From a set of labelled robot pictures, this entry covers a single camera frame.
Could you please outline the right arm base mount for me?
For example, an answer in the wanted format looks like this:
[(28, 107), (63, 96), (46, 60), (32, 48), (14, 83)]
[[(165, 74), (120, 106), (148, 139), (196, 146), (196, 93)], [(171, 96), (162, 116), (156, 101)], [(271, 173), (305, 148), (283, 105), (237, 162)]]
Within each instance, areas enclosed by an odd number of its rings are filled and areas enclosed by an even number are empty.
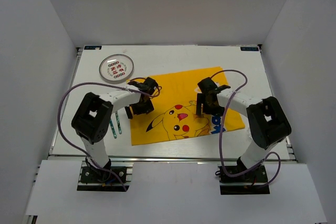
[(219, 179), (221, 195), (269, 195), (268, 177), (264, 165), (238, 177), (228, 177), (223, 168), (218, 167), (215, 176)]

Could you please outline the yellow pikachu cloth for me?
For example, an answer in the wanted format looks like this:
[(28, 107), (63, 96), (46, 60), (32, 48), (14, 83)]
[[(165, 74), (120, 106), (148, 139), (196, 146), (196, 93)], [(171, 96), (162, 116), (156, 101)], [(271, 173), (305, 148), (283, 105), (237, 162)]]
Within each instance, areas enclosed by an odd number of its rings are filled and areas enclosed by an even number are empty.
[(130, 121), (131, 144), (144, 145), (217, 134), (221, 117), (196, 115), (198, 83), (213, 76), (218, 86), (228, 84), (221, 67), (152, 76), (161, 87), (152, 99), (154, 110), (135, 115)]

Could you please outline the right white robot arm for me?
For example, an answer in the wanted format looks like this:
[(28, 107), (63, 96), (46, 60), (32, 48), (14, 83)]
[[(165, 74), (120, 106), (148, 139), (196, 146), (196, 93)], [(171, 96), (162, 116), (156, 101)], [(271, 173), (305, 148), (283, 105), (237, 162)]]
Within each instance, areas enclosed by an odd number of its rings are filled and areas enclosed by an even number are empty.
[(248, 119), (252, 141), (237, 160), (236, 174), (223, 172), (229, 177), (250, 181), (256, 175), (256, 168), (267, 158), (271, 149), (291, 134), (289, 121), (275, 97), (253, 98), (241, 93), (239, 88), (218, 86), (210, 77), (198, 84), (200, 93), (196, 100), (196, 114), (220, 117), (219, 135), (222, 136), (225, 117), (232, 109)]

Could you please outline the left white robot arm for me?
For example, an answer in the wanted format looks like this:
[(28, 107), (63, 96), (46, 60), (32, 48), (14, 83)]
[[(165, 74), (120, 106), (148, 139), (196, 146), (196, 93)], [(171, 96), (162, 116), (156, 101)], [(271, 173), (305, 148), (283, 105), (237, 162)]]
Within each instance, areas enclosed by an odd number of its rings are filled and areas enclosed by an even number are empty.
[(158, 83), (147, 77), (143, 82), (130, 81), (124, 87), (114, 86), (110, 93), (87, 93), (76, 111), (71, 126), (84, 143), (93, 176), (101, 182), (110, 178), (111, 162), (104, 137), (110, 127), (112, 114), (125, 109), (128, 119), (149, 114), (154, 110), (151, 99), (159, 89)]

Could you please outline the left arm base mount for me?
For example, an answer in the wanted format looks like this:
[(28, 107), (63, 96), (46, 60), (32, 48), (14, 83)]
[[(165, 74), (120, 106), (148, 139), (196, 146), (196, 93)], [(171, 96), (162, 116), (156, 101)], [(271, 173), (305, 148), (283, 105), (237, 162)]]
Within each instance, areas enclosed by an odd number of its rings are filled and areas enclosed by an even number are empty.
[(82, 162), (77, 191), (107, 191), (125, 193), (131, 184), (133, 165), (130, 163), (109, 162), (105, 169), (115, 173), (102, 171), (96, 168), (86, 158)]

